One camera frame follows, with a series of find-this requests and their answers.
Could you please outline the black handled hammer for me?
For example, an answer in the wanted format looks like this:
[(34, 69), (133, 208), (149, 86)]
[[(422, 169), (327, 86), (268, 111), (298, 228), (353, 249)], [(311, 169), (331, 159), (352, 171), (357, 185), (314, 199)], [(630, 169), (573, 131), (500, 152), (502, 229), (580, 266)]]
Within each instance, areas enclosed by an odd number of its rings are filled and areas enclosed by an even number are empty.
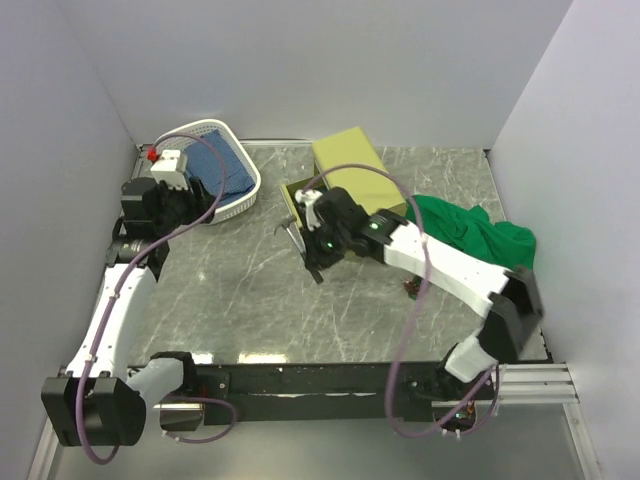
[(297, 252), (301, 257), (303, 257), (306, 253), (306, 250), (304, 247), (304, 243), (297, 233), (295, 223), (296, 218), (294, 216), (285, 217), (275, 226), (273, 234), (276, 235), (280, 230), (284, 231), (293, 243)]

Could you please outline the hex key set green holder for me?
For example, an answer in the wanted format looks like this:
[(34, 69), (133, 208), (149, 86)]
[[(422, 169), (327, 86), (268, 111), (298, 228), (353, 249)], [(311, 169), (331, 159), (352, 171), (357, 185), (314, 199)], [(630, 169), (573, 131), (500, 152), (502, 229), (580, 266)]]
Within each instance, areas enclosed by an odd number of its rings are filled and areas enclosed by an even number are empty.
[(405, 280), (403, 282), (403, 288), (408, 297), (412, 300), (416, 300), (420, 291), (422, 279), (420, 277), (414, 277), (412, 279)]

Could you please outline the olive green tool chest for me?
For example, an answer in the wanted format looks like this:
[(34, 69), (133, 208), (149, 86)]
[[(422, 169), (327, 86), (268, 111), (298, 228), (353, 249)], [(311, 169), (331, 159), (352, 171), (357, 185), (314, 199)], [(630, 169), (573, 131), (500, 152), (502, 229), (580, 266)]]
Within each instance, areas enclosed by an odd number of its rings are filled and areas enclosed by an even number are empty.
[[(333, 134), (311, 144), (311, 176), (295, 183), (283, 184), (281, 193), (287, 203), (290, 214), (295, 217), (294, 234), (300, 237), (298, 229), (302, 226), (295, 208), (295, 193), (305, 187), (314, 177), (331, 167), (355, 163), (370, 166), (387, 172), (380, 155), (360, 127)], [(316, 181), (312, 188), (325, 193), (332, 187), (344, 188), (371, 215), (379, 209), (388, 209), (404, 216), (407, 212), (405, 197), (397, 185), (386, 177), (369, 170), (348, 168), (328, 174)]]

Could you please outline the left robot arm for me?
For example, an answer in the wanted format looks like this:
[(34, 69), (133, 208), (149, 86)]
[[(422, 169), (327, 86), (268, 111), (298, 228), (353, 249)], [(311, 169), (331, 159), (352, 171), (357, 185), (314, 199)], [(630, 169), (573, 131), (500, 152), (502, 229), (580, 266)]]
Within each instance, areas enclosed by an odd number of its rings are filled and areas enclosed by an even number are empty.
[(185, 402), (199, 392), (189, 352), (156, 353), (134, 376), (127, 374), (128, 358), (135, 327), (170, 251), (167, 236), (199, 218), (212, 219), (215, 200), (197, 177), (183, 190), (149, 177), (122, 186), (122, 214), (112, 231), (87, 334), (74, 358), (41, 390), (62, 445), (132, 446), (155, 404), (169, 395)]

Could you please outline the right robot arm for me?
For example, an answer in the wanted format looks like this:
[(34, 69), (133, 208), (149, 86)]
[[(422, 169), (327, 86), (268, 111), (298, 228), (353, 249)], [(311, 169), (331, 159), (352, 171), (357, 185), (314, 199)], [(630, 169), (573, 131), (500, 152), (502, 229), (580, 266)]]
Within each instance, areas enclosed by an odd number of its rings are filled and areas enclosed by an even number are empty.
[(388, 210), (368, 214), (341, 187), (294, 195), (302, 225), (302, 257), (316, 282), (349, 252), (405, 270), (454, 295), (482, 320), (456, 343), (439, 372), (439, 390), (457, 399), (495, 364), (513, 363), (538, 327), (543, 309), (533, 272), (509, 270), (475, 259), (421, 232), (416, 223)]

